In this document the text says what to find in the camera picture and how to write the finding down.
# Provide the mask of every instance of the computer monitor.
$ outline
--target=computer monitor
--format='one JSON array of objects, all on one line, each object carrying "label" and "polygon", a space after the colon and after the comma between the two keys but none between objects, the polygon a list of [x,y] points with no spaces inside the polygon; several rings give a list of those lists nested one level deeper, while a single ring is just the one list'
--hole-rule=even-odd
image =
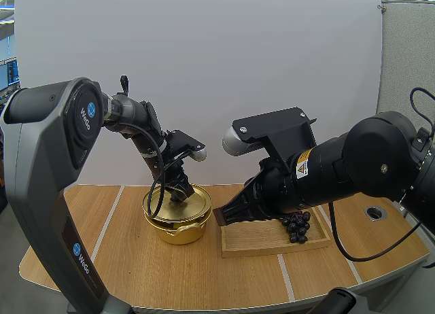
[{"label": "computer monitor", "polygon": [[0,65],[0,90],[7,88],[7,64]]},{"label": "computer monitor", "polygon": [[7,81],[9,85],[15,84],[16,82],[20,81],[16,60],[7,63]]}]

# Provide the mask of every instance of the gray robotic arm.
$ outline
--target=gray robotic arm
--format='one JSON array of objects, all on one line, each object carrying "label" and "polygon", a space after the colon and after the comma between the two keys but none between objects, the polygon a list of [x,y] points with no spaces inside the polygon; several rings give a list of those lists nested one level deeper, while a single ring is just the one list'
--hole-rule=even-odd
[{"label": "gray robotic arm", "polygon": [[188,151],[203,160],[205,147],[178,130],[162,133],[150,103],[125,94],[108,97],[97,82],[77,78],[17,91],[0,117],[7,198],[36,255],[71,303],[70,313],[134,313],[107,291],[63,196],[79,177],[103,125],[131,138],[147,154],[153,175],[160,174],[149,143],[123,123],[154,135],[164,158],[179,162],[171,167],[176,170],[169,174],[167,189],[176,191],[173,198],[188,197],[191,186],[175,157]]}]

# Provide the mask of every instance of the wooden table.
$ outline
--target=wooden table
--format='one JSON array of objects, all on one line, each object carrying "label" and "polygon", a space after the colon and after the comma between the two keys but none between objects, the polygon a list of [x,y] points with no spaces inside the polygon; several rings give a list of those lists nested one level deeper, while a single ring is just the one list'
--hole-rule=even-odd
[{"label": "wooden table", "polygon": [[[220,207],[242,185],[205,188],[213,207]],[[140,186],[74,186],[65,192],[80,236],[107,289],[137,308],[288,311],[313,306],[337,286],[368,293],[396,281],[390,283],[389,294],[376,303],[379,308],[429,253],[412,234],[387,255],[364,263],[347,261],[335,245],[272,256],[222,258],[220,229],[213,217],[204,236],[192,244],[175,246],[161,241],[144,218],[141,202],[148,190]],[[367,218],[363,210],[373,205],[387,211],[385,220]],[[378,253],[411,228],[384,198],[357,194],[336,202],[335,208],[338,233],[353,256]],[[324,225],[330,227],[328,210],[318,209]],[[57,290],[31,248],[20,264],[20,274]]]}]

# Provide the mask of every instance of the yellow warning sticker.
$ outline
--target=yellow warning sticker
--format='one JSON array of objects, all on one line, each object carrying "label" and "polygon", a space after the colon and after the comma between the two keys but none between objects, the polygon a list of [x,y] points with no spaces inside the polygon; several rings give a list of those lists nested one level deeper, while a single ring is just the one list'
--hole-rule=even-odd
[{"label": "yellow warning sticker", "polygon": [[308,175],[308,157],[312,149],[309,149],[299,156],[296,164],[296,179],[300,179]]},{"label": "yellow warning sticker", "polygon": [[302,153],[299,156],[298,163],[301,163],[302,161],[308,160],[308,157],[310,156],[311,150],[312,149],[309,149],[309,150],[305,151],[304,153]]}]

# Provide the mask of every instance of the white backdrop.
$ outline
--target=white backdrop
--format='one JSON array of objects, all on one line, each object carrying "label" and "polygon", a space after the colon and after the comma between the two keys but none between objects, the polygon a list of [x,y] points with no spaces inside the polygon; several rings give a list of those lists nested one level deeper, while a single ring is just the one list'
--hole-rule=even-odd
[{"label": "white backdrop", "polygon": [[[190,181],[242,183],[264,150],[232,157],[232,121],[300,107],[318,143],[375,114],[381,67],[379,0],[16,0],[22,86],[85,76],[103,91],[151,101],[163,129],[207,146],[186,159]],[[102,130],[81,184],[145,185],[131,141]]]}]

